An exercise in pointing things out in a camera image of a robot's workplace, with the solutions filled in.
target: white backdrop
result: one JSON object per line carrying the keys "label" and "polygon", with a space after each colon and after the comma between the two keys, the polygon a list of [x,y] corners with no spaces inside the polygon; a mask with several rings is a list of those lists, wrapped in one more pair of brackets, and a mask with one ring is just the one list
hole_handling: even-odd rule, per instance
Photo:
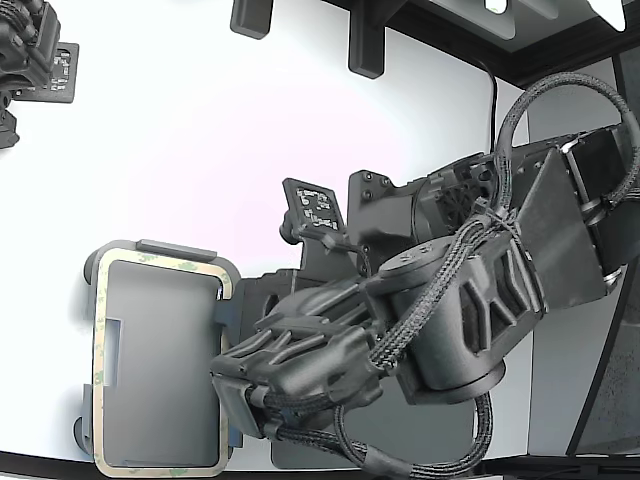
{"label": "white backdrop", "polygon": [[[396,32],[386,73],[346,67],[348,14],[276,0],[262,41],[229,30],[231,0],[55,0],[81,45],[73,105],[13,103],[0,153],[0,451],[84,459],[71,426],[91,377],[82,266],[114,239],[216,250],[245,276],[296,267],[281,182],[396,185],[485,150],[486,74]],[[500,84],[499,119],[519,90]],[[517,132],[527,140],[526,122]],[[495,391],[491,455],[526,452],[531,339]],[[272,468],[249,442],[231,468]]]}

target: light fixture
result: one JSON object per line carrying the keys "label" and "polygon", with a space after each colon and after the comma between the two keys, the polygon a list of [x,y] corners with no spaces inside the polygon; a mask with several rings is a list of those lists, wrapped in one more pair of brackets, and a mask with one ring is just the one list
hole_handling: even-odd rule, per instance
{"label": "light fixture", "polygon": [[484,0],[484,6],[490,12],[500,15],[507,11],[507,0]]}
{"label": "light fixture", "polygon": [[627,26],[624,19],[622,0],[589,0],[591,8],[607,23],[619,32],[623,32]]}

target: robotic hand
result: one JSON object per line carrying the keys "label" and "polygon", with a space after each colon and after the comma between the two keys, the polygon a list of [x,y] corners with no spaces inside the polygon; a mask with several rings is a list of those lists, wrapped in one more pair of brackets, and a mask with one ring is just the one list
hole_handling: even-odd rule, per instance
{"label": "robotic hand", "polygon": [[[604,95],[623,124],[512,149],[529,104],[562,85]],[[211,367],[230,423],[378,475],[468,472],[491,441],[489,391],[507,353],[548,312],[611,292],[640,253],[639,169],[640,128],[623,99],[595,78],[558,74],[515,103],[495,154],[399,188],[382,175],[352,175],[348,226],[333,192],[285,180],[280,232],[303,242],[302,269],[252,280],[254,293],[271,285],[262,297],[243,290],[243,308],[253,309],[243,321],[258,320],[257,333]],[[348,438],[345,411],[375,401],[388,375],[411,404],[475,399],[477,434],[465,457],[413,465]],[[322,431],[330,424],[335,434]]]}
{"label": "robotic hand", "polygon": [[[0,148],[13,147],[20,139],[16,118],[7,111],[14,95],[48,90],[59,40],[60,22],[48,2],[0,0]],[[69,77],[66,70],[65,83]],[[36,96],[44,101],[41,91]]]}

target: black shelf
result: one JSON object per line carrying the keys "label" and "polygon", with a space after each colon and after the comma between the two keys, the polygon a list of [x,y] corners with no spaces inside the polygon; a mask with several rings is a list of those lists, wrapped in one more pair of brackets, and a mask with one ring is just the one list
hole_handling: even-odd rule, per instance
{"label": "black shelf", "polygon": [[[516,52],[508,52],[407,0],[323,0],[351,12],[349,69],[368,78],[384,73],[385,26],[498,77],[527,87],[536,80],[575,70],[640,46],[640,2],[624,6],[627,29],[620,33],[592,18]],[[268,32],[272,0],[235,0],[231,28],[252,38]]]}

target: black bracket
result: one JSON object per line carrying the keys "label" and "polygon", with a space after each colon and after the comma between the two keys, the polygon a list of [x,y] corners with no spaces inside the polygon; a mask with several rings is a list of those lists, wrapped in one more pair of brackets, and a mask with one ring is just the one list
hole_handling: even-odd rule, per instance
{"label": "black bracket", "polygon": [[[384,73],[385,26],[408,0],[354,0],[349,27],[349,70],[367,78]],[[231,30],[260,40],[271,29],[273,0],[234,0]]]}
{"label": "black bracket", "polygon": [[273,0],[233,0],[231,30],[260,40],[271,29]]}
{"label": "black bracket", "polygon": [[355,0],[349,27],[349,70],[367,78],[384,73],[385,26],[407,0]]}

